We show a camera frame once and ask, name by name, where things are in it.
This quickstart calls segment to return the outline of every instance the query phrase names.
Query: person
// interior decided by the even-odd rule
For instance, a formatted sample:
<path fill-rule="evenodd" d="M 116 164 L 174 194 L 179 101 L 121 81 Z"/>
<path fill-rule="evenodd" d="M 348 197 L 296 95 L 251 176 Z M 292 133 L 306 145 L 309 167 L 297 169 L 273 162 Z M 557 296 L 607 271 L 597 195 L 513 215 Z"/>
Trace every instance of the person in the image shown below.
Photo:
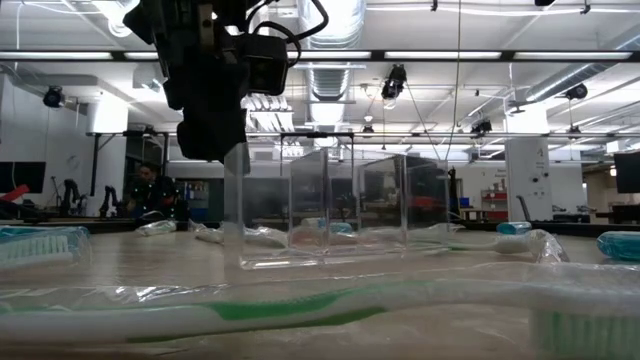
<path fill-rule="evenodd" d="M 173 180 L 158 175 L 155 165 L 144 163 L 138 168 L 138 178 L 127 203 L 127 212 L 140 217 L 151 211 L 160 211 L 173 217 L 177 190 Z"/>

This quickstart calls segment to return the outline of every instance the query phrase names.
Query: table surface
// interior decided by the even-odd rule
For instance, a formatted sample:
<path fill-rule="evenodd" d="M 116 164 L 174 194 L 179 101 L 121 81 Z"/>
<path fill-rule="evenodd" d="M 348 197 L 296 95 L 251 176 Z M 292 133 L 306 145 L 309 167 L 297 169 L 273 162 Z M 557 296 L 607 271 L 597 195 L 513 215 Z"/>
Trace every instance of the table surface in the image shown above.
<path fill-rule="evenodd" d="M 459 232 L 458 241 L 490 242 L 495 234 Z M 594 239 L 559 237 L 572 262 L 603 264 L 607 259 Z M 32 269 L 0 279 L 0 288 L 131 285 L 199 286 L 225 282 L 220 245 L 195 240 L 181 232 L 155 237 L 135 233 L 101 234 L 91 238 L 92 264 L 75 268 Z M 349 264 L 331 275 L 358 272 L 411 272 L 473 266 L 487 262 L 527 261 L 527 255 L 493 252 L 449 252 L 420 261 Z M 297 268 L 278 276 L 318 274 Z M 85 352 L 77 348 L 4 347 L 3 359 L 534 359 L 528 347 L 528 312 L 491 306 L 425 307 L 377 315 L 338 327 L 260 331 L 186 339 L 174 342 L 104 347 Z"/>

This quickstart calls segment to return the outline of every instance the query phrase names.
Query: white pillar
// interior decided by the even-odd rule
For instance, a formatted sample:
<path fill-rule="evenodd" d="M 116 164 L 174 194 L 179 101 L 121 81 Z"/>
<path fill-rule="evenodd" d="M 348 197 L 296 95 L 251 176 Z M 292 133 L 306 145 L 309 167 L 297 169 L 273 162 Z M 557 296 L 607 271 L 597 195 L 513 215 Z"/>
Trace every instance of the white pillar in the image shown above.
<path fill-rule="evenodd" d="M 99 103 L 89 104 L 87 109 L 88 132 L 92 133 L 120 133 L 127 130 L 129 109 L 125 102 L 115 97 L 103 96 Z M 118 200 L 122 201 L 124 188 L 124 160 L 127 139 L 111 135 L 100 137 L 100 144 L 105 144 L 98 152 L 98 167 L 96 171 L 95 196 L 89 197 L 87 215 L 97 216 L 104 201 L 105 186 L 116 189 Z"/>
<path fill-rule="evenodd" d="M 510 114 L 505 127 L 512 133 L 546 133 L 549 131 L 546 109 L 538 104 L 527 106 L 523 113 Z M 519 196 L 531 220 L 552 220 L 549 146 L 546 138 L 513 138 L 505 142 L 509 221 L 524 221 Z"/>

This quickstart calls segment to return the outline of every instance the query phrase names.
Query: acrylic container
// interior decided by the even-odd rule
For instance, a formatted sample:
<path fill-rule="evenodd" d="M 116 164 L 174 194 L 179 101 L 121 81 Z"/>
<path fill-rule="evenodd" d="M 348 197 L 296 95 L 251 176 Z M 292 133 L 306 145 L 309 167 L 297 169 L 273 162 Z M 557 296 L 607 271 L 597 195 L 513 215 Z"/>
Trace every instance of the acrylic container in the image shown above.
<path fill-rule="evenodd" d="M 264 184 L 272 181 L 267 167 L 280 185 Z M 430 159 L 320 148 L 267 165 L 239 145 L 225 158 L 225 271 L 397 260 L 441 248 L 447 227 L 433 225 L 448 222 L 447 184 L 446 165 Z M 278 203 L 281 216 L 258 217 L 265 203 Z M 256 228 L 283 247 L 257 238 Z"/>

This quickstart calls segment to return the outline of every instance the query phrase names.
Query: black monitor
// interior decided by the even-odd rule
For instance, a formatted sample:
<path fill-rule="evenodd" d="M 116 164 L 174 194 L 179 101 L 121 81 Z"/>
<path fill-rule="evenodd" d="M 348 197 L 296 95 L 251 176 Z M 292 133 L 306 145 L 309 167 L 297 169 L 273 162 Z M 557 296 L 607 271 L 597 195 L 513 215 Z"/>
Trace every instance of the black monitor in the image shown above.
<path fill-rule="evenodd" d="M 29 193 L 41 194 L 46 166 L 47 163 L 38 161 L 0 162 L 0 193 L 8 193 L 20 185 L 27 185 Z"/>
<path fill-rule="evenodd" d="M 619 194 L 640 193 L 640 152 L 614 154 Z"/>

